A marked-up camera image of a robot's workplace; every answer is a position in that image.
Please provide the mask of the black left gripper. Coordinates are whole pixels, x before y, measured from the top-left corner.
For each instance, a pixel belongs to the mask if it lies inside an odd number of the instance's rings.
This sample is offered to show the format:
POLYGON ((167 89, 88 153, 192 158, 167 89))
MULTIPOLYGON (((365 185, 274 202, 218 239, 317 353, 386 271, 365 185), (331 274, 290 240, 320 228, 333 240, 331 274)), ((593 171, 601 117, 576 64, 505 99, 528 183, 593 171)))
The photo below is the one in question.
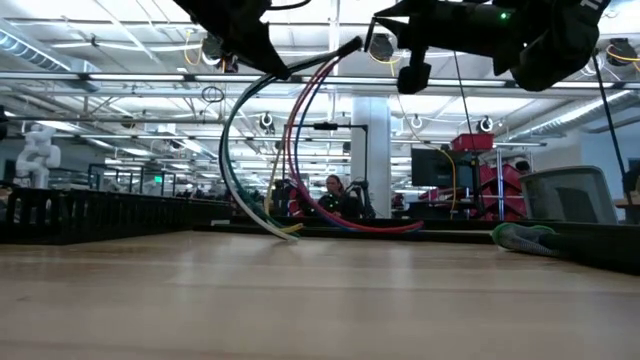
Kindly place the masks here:
POLYGON ((269 27, 260 18, 270 0, 173 0, 208 33, 235 48, 248 66, 286 80, 291 70, 284 64, 270 41, 269 27))

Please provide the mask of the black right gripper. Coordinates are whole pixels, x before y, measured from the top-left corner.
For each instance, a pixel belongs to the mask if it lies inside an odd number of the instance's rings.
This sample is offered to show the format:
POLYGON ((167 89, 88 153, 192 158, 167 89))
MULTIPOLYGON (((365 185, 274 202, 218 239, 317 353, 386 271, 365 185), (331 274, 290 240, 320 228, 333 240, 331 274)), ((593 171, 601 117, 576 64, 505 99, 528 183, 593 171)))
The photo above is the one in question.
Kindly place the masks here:
MULTIPOLYGON (((424 2, 398 2, 373 21, 389 30, 398 48, 424 48, 420 19, 424 2)), ((424 20, 426 44, 475 55, 494 55, 500 45, 500 10, 491 5, 435 1, 424 20)))

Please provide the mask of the grey mesh office chair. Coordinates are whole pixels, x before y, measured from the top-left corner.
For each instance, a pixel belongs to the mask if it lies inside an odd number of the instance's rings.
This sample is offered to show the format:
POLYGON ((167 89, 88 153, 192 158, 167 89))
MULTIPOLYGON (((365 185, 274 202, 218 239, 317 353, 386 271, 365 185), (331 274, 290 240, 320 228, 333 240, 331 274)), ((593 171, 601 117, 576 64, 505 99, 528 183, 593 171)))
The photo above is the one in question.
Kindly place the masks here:
POLYGON ((542 170, 523 175, 519 181, 529 219, 618 224, 609 187, 598 167, 542 170))

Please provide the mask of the white building column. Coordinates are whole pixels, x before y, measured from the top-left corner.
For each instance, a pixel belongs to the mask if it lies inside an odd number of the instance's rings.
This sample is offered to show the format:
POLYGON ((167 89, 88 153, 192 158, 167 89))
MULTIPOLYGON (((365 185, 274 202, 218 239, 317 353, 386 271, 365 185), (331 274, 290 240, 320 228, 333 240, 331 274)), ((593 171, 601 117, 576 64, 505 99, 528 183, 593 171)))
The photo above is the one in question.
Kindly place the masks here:
POLYGON ((391 120, 386 97, 352 98, 350 177, 366 178, 369 195, 378 218, 391 217, 391 120))

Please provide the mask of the red storage bin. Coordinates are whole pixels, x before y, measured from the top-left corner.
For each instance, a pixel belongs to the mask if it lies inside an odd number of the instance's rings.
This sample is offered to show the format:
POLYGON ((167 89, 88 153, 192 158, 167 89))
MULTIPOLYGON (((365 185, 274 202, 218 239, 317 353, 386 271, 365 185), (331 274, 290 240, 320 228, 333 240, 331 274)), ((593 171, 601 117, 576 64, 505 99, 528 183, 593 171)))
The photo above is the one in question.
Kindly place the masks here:
POLYGON ((454 151, 485 152, 494 147, 494 135, 491 133, 460 134, 451 142, 454 151))

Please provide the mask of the rack of red bins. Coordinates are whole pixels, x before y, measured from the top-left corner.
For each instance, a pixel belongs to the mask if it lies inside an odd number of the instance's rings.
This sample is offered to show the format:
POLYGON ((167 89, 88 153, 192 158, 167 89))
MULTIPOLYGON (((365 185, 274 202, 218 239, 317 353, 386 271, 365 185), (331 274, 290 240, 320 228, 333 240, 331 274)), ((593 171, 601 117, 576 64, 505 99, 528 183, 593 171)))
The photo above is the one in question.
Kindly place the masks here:
POLYGON ((472 195, 475 202, 470 209, 473 219, 488 221, 518 221, 527 217, 520 177, 522 173, 514 166, 503 163, 497 166, 477 166, 479 195, 472 195))

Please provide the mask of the black monitor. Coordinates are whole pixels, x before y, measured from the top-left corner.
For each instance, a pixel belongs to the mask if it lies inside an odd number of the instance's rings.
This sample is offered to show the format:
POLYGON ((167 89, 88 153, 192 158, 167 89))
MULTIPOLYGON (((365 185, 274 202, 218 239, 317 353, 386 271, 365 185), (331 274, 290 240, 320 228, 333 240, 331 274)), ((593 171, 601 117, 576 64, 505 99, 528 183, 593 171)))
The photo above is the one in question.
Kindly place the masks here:
POLYGON ((471 160, 467 152, 412 148, 411 183, 415 187, 472 188, 471 160))

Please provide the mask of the black slotted cable duct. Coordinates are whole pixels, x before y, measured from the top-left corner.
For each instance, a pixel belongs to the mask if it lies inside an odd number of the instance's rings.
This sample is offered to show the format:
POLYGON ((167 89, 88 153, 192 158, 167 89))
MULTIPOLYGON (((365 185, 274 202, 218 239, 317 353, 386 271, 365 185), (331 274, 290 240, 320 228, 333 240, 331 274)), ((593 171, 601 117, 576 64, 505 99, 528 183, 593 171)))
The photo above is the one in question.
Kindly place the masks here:
POLYGON ((224 201, 17 188, 0 211, 0 244, 97 242, 185 231, 231 218, 231 206, 224 201))

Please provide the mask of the long ceiling light bar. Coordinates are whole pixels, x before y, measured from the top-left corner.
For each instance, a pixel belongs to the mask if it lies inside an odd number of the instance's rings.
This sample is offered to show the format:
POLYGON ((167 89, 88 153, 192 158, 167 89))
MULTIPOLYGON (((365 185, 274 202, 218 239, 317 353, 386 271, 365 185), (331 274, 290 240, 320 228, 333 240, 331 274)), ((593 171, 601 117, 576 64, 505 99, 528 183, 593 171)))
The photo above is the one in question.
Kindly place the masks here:
MULTIPOLYGON (((0 71, 0 80, 44 80, 44 81, 104 81, 104 82, 200 82, 200 83, 252 83, 258 80, 258 75, 233 75, 233 74, 136 74, 136 73, 69 73, 69 72, 18 72, 0 71)), ((302 83, 310 80, 310 76, 293 75, 288 80, 279 82, 302 83)), ((329 76, 325 82, 332 85, 395 85, 396 78, 391 77, 365 77, 365 76, 329 76)), ((518 88, 514 80, 494 79, 462 79, 464 87, 471 88, 518 88)), ((428 85, 435 87, 454 87, 459 85, 458 79, 432 78, 428 85)), ((554 84, 551 89, 596 89, 597 81, 561 81, 554 84)), ((603 82, 604 89, 614 90, 640 90, 640 81, 603 82)))

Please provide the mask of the black cable bundle end sleeve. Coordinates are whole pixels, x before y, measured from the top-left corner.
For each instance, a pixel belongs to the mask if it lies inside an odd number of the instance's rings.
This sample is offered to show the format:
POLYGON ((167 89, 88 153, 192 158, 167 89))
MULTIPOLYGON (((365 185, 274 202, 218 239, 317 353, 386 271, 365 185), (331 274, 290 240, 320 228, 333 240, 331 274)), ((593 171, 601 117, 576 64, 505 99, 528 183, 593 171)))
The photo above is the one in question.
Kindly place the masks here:
POLYGON ((354 52, 358 52, 363 48, 363 40, 360 36, 356 36, 345 44, 341 45, 336 50, 336 56, 339 58, 344 58, 349 56, 354 52))

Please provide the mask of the black duct cover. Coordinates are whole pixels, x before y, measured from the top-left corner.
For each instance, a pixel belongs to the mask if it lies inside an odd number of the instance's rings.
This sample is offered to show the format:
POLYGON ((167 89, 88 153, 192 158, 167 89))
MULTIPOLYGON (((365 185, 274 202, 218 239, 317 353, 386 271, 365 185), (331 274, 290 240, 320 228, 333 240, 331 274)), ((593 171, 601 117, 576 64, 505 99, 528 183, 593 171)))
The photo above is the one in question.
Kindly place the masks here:
MULTIPOLYGON (((251 234, 270 235, 270 232, 257 225, 236 225, 236 224, 216 224, 216 225, 196 225, 193 227, 197 232, 216 232, 231 234, 251 234)), ((347 232, 324 227, 305 228, 300 231, 302 238, 324 238, 324 239, 350 239, 362 241, 406 241, 406 242, 436 242, 450 244, 482 244, 493 245, 494 242, 488 233, 448 233, 434 231, 419 231, 402 234, 387 234, 374 232, 347 232)))

